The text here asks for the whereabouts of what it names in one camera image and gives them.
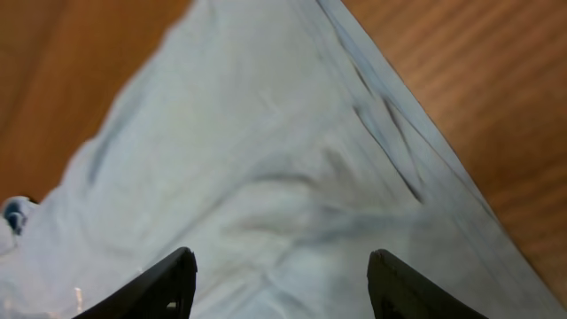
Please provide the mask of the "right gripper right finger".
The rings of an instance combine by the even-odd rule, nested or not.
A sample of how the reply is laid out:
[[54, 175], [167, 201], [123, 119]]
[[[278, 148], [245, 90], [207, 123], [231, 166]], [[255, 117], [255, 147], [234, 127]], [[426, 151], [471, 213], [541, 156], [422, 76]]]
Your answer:
[[369, 256], [367, 278], [376, 319], [486, 319], [385, 249]]

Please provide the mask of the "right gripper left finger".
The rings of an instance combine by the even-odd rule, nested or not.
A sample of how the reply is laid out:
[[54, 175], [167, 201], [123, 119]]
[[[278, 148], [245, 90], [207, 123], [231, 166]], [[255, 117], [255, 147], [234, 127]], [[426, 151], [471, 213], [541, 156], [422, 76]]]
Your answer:
[[180, 247], [76, 319], [188, 319], [197, 273], [194, 253]]

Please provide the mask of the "light blue printed t-shirt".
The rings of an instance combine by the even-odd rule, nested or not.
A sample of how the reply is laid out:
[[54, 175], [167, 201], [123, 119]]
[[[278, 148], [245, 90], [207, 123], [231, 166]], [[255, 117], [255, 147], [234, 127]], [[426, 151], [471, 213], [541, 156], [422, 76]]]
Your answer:
[[21, 235], [1, 315], [63, 318], [186, 246], [197, 318], [368, 318], [384, 248], [491, 318], [566, 313], [337, 1], [198, 1]]

